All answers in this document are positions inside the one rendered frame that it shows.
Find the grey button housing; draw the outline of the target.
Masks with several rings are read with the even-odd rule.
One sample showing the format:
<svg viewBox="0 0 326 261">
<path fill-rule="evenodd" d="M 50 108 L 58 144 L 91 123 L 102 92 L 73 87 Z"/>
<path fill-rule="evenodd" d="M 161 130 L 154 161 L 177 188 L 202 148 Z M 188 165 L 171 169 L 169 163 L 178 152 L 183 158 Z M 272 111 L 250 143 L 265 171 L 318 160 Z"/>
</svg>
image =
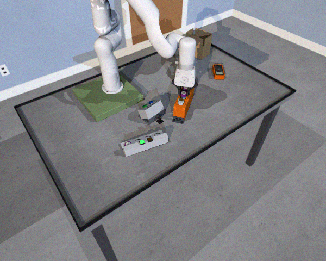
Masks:
<svg viewBox="0 0 326 261">
<path fill-rule="evenodd" d="M 161 100 L 152 100 L 146 105 L 143 105 L 138 109 L 139 118 L 144 120 L 146 123 L 150 124 L 157 120 L 157 123 L 161 124 L 163 120 L 160 118 L 164 114 L 164 107 Z"/>
</svg>

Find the brown cardboard box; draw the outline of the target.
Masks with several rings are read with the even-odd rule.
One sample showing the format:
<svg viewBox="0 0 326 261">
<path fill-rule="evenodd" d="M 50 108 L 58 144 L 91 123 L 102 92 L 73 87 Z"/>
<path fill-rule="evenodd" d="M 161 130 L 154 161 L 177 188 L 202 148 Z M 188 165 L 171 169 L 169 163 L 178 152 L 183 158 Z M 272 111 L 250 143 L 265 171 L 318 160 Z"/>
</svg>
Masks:
<svg viewBox="0 0 326 261">
<path fill-rule="evenodd" d="M 194 28 L 187 31 L 186 37 L 192 37 L 195 39 L 196 41 L 195 57 L 202 60 L 210 54 L 212 33 L 195 28 L 195 34 L 193 34 L 193 29 Z"/>
</svg>

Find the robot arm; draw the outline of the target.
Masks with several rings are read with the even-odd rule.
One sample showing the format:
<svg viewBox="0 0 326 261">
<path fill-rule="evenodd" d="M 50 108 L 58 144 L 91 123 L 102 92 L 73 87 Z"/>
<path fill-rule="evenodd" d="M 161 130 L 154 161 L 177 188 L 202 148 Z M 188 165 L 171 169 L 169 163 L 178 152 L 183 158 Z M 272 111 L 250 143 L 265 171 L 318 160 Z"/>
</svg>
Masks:
<svg viewBox="0 0 326 261">
<path fill-rule="evenodd" d="M 177 33 L 163 36 L 160 26 L 160 12 L 152 0 L 126 0 L 145 25 L 149 42 L 163 57 L 171 58 L 179 51 L 178 67 L 191 70 L 196 66 L 196 41 Z M 108 0 L 90 0 L 94 29 L 100 36 L 94 43 L 94 49 L 101 68 L 102 90 L 107 94 L 116 94 L 123 89 L 120 82 L 117 60 L 114 50 L 122 42 L 121 17 L 115 8 L 110 7 Z"/>
</svg>

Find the orange tube rack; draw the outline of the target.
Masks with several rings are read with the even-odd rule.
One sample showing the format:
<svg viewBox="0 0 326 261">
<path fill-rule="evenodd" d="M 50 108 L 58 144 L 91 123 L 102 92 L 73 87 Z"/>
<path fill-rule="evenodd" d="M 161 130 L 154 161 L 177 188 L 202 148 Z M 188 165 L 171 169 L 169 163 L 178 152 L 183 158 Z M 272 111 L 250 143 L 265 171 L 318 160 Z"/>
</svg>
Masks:
<svg viewBox="0 0 326 261">
<path fill-rule="evenodd" d="M 191 101 L 193 99 L 193 93 L 194 93 L 194 88 L 190 90 L 190 94 L 188 95 L 188 97 L 184 99 L 183 105 L 178 104 L 178 99 L 181 98 L 181 96 L 178 95 L 178 98 L 174 104 L 173 116 L 182 117 L 185 120 L 186 114 L 188 112 Z"/>
</svg>

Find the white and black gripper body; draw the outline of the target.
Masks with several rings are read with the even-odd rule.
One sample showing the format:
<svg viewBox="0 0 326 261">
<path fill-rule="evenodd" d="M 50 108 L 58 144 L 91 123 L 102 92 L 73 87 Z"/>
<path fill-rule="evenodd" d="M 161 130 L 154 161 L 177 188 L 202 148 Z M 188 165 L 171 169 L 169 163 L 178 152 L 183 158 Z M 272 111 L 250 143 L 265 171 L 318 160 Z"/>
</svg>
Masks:
<svg viewBox="0 0 326 261">
<path fill-rule="evenodd" d="M 194 87 L 196 77 L 195 66 L 191 70 L 182 70 L 176 67 L 174 84 L 176 86 Z"/>
</svg>

